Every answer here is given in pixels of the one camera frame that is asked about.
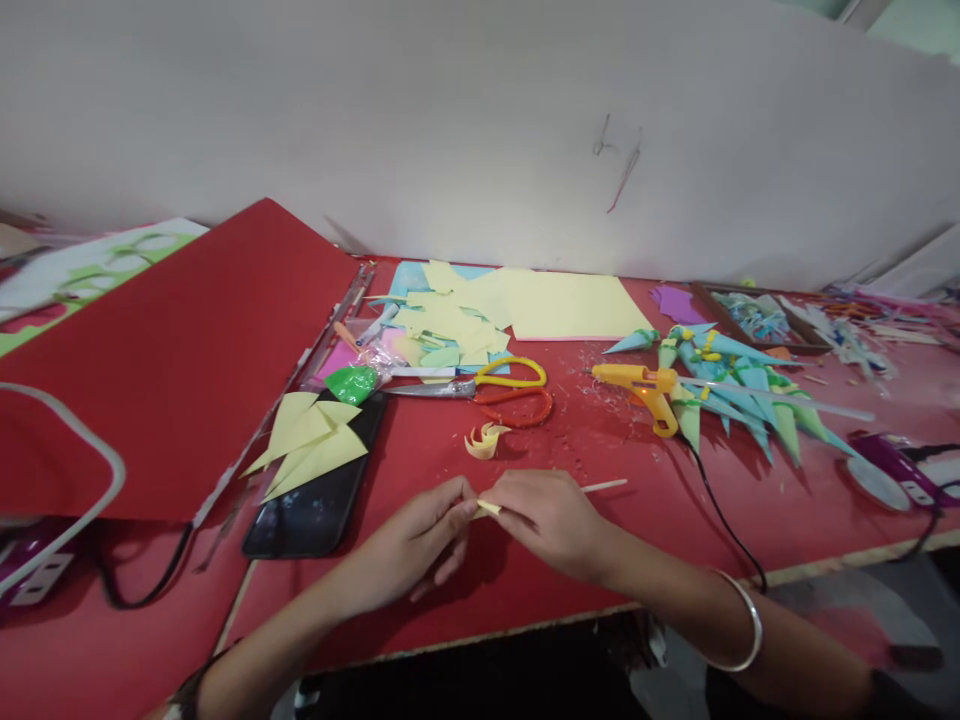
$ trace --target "red cardboard sheet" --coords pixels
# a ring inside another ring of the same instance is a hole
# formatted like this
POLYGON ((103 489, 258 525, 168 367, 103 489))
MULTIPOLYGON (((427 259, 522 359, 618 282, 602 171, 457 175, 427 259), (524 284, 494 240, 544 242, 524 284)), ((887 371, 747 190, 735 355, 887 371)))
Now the red cardboard sheet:
MULTIPOLYGON (((0 381, 51 393, 120 453, 127 483, 104 517, 190 520, 357 268, 261 200, 0 358, 0 381)), ((110 482, 52 412, 7 391, 0 461, 5 515, 81 515, 110 482)))

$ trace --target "purple paper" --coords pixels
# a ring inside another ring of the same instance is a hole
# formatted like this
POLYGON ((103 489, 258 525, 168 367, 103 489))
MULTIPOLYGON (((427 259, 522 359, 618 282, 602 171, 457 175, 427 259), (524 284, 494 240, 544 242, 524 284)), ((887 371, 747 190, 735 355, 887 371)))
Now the purple paper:
POLYGON ((660 306, 660 312, 678 325, 699 325, 707 322, 703 315, 693 309, 690 304, 693 295, 686 290, 659 285, 650 291, 650 297, 660 306))

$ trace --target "red table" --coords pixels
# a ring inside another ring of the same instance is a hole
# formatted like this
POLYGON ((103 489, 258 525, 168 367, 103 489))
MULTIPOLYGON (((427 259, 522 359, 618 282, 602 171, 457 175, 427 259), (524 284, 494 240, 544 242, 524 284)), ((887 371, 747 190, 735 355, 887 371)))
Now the red table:
MULTIPOLYGON (((387 292, 395 267, 395 260, 380 262, 371 294, 387 292)), ((661 333, 669 330, 672 322, 660 315, 648 295, 656 283, 624 284, 654 326, 661 333)), ((511 340, 513 353, 529 356, 546 369, 556 409, 542 427, 504 436, 497 458, 489 462, 473 459, 463 448, 462 436, 485 422, 471 403, 392 400, 341 555, 413 494, 449 477, 462 473, 482 491, 508 468, 555 467, 568 470, 581 485, 629 478, 626 486, 591 496, 602 514, 690 562, 738 576, 751 574, 679 443, 656 437, 649 414, 628 404, 619 388, 599 385, 582 372, 610 361, 656 366, 655 354, 611 358, 601 356, 605 347, 511 340)), ((889 400, 869 385, 848 385, 854 372, 832 356, 824 358, 822 368, 808 368, 794 377, 816 398, 875 411, 877 421, 869 429, 906 434, 923 443, 955 440, 960 423, 942 407, 938 393, 956 376, 960 360, 928 346, 895 349, 891 360, 902 377, 889 383, 889 400), (807 381, 804 373, 830 384, 807 381)), ((841 436, 862 427, 836 416, 824 419, 841 436)), ((844 562, 887 559, 901 549, 887 546, 916 538, 926 526, 925 513, 892 514, 854 492, 838 469, 842 454, 822 443, 801 439, 801 470, 793 469, 777 446, 771 469, 746 429, 736 423, 727 438, 719 420, 704 413, 703 435, 703 461, 718 501, 771 582, 822 573, 844 562)), ((960 543, 958 528, 960 513, 948 513, 931 545, 960 543)), ((626 598, 554 573, 492 521, 474 523, 470 542, 466 563, 447 586, 417 605, 398 602, 338 629, 319 649, 314 667, 341 667, 469 642, 631 605, 626 598)), ((337 560, 258 563, 239 598, 228 641, 251 632, 337 560)))
MULTIPOLYGON (((112 609, 93 563, 78 559, 48 602, 0 627, 3 716, 129 720, 169 697, 213 652, 247 569, 240 542, 255 514, 249 503, 207 571, 192 572, 242 491, 243 483, 234 483, 220 498, 153 605, 112 609)), ((108 528, 101 543, 124 597, 143 597, 170 562, 183 526, 116 520, 108 528)))

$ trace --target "yellow glue gun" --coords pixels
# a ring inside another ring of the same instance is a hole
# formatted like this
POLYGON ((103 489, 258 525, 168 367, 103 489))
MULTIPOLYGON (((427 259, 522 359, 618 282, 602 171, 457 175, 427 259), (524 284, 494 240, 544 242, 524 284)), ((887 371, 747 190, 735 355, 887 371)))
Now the yellow glue gun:
POLYGON ((653 415, 653 431, 660 437, 677 434, 677 418, 670 407, 670 390, 677 384, 677 371, 650 370, 643 365, 594 365, 590 371, 600 382, 625 387, 633 393, 630 402, 646 405, 653 415))

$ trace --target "wooden tray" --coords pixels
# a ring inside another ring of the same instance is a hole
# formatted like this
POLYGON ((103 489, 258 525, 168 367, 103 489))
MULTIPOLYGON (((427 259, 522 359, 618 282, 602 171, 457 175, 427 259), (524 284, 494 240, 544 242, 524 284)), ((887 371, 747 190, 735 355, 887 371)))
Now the wooden tray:
POLYGON ((831 350, 830 346, 823 342, 823 339, 817 334, 817 331, 813 329, 813 326, 810 323, 802 318, 797 317, 790 312, 789 308, 785 308, 782 305, 780 307, 787 316, 787 322, 790 324, 790 329, 793 331, 794 335, 799 337, 803 342, 765 342, 763 340, 752 338, 747 335, 747 333, 743 330, 743 328, 740 327, 739 324, 737 324, 736 320, 730 317, 730 313, 727 312, 727 309, 717 302, 711 294, 714 292, 738 292, 744 295, 749 295, 750 297, 760 297, 761 295, 774 295, 774 297, 776 297, 777 293, 782 292, 780 290, 743 287, 741 285, 715 285, 713 283, 701 282, 690 283, 690 289, 693 291, 694 295, 703 301, 703 304, 707 306, 707 309, 713 314, 713 316, 717 318, 717 322, 720 323, 720 327, 723 328, 724 333, 734 340, 742 342, 744 345, 749 345, 750 347, 761 351, 771 350, 775 347, 783 347, 794 355, 823 355, 831 350))

